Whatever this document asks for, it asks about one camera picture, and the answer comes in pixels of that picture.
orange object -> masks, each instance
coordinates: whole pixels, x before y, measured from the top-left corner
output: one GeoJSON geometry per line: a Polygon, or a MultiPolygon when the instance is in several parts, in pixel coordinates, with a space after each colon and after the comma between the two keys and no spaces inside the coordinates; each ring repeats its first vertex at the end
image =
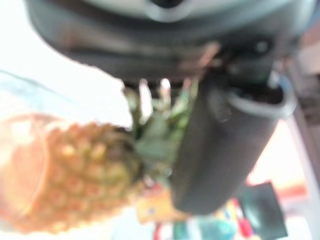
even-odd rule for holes
{"type": "Polygon", "coordinates": [[[137,201],[137,217],[141,223],[185,221],[189,215],[177,211],[171,202],[171,192],[164,188],[157,194],[148,195],[137,201]]]}

pineapple skin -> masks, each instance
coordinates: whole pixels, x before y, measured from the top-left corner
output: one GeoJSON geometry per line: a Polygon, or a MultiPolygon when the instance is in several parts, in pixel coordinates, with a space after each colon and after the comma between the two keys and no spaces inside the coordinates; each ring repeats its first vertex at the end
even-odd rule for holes
{"type": "MultiPolygon", "coordinates": [[[[40,187],[11,220],[20,232],[59,233],[113,217],[144,189],[143,164],[131,135],[120,127],[92,122],[53,128],[45,134],[44,146],[40,187]]],[[[16,158],[25,151],[18,147],[16,158]]]]}

blue object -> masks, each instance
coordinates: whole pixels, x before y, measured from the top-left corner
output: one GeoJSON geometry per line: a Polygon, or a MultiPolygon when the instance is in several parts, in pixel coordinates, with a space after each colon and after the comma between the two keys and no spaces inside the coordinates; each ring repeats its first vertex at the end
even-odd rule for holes
{"type": "Polygon", "coordinates": [[[198,225],[202,240],[233,240],[237,233],[236,226],[214,217],[199,218],[198,225]]]}

green leaves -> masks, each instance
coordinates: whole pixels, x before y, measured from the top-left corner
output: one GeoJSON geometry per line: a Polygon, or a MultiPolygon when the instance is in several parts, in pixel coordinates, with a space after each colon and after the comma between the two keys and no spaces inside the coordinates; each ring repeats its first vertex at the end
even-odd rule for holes
{"type": "Polygon", "coordinates": [[[129,108],[133,118],[132,133],[135,138],[135,150],[141,157],[146,174],[157,178],[170,172],[177,151],[188,125],[194,99],[197,96],[197,82],[185,82],[180,96],[174,106],[168,105],[171,100],[168,83],[165,89],[160,88],[160,99],[152,99],[153,113],[141,123],[142,103],[138,93],[125,89],[129,108]]]}

red object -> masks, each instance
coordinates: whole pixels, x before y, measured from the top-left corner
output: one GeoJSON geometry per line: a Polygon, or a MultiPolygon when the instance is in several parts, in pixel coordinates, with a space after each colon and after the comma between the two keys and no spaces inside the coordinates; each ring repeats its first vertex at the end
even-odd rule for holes
{"type": "Polygon", "coordinates": [[[153,234],[153,240],[161,240],[160,232],[161,232],[161,223],[157,223],[155,226],[154,234],[153,234]]]}
{"type": "Polygon", "coordinates": [[[246,218],[239,219],[238,224],[239,224],[240,233],[244,238],[250,238],[254,235],[254,231],[248,219],[246,218]]]}

